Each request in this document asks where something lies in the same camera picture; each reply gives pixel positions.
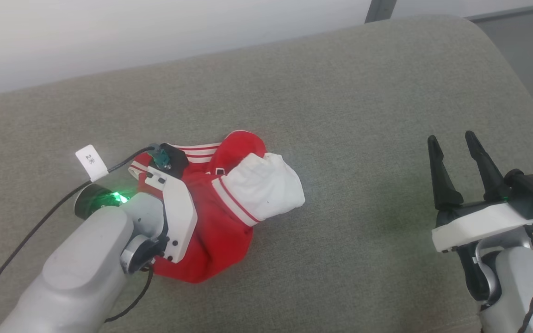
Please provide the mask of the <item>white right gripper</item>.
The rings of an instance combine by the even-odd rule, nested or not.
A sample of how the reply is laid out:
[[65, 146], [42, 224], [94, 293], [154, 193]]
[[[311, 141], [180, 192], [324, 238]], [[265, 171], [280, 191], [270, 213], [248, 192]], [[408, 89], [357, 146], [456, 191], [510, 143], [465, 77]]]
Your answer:
[[[505, 202], [510, 188], [501, 171], [483, 148], [475, 133], [466, 131], [465, 140], [476, 161], [486, 202]], [[464, 200], [454, 187], [443, 163], [444, 154], [434, 135], [427, 139], [432, 191], [438, 210], [432, 242], [439, 253], [476, 242], [485, 248], [529, 247], [526, 227], [533, 229], [533, 217], [527, 219], [509, 203], [463, 206]]]

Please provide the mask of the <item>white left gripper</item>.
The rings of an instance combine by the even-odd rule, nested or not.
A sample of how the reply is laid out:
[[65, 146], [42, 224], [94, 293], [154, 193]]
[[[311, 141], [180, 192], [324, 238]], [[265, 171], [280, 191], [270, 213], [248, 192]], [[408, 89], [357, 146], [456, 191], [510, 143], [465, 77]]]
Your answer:
[[181, 179], [151, 166], [147, 168], [145, 183], [161, 192], [163, 227], [157, 239], [163, 244], [162, 257], [171, 263], [179, 263], [186, 254], [198, 221], [190, 191]]

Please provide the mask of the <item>red and white garment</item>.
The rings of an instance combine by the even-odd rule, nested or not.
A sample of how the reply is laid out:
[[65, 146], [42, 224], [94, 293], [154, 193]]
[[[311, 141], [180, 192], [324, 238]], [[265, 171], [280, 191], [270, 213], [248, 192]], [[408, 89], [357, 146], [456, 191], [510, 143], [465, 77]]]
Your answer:
[[255, 225], [305, 202], [297, 173], [249, 131], [233, 131], [218, 143], [175, 147], [189, 161], [181, 180], [198, 221], [182, 261], [156, 257], [158, 275], [204, 282], [245, 257]]

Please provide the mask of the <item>grey-green fabric sofa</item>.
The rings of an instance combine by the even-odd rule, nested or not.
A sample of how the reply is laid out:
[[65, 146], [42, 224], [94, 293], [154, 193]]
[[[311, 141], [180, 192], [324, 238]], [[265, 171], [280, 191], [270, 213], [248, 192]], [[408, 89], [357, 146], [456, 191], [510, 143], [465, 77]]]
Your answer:
[[427, 139], [480, 200], [465, 132], [501, 172], [533, 173], [533, 98], [473, 23], [420, 16], [0, 94], [0, 266], [87, 180], [165, 141], [263, 139], [305, 203], [254, 229], [243, 261], [188, 284], [155, 276], [103, 333], [480, 333], [455, 253], [431, 240]]

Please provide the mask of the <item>dark grey wall pillar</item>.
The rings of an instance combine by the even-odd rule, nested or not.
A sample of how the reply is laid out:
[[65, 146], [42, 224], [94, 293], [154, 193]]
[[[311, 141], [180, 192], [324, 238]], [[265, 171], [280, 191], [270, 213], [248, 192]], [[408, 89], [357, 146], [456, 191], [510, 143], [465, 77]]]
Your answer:
[[365, 23], [391, 19], [397, 0], [372, 0]]

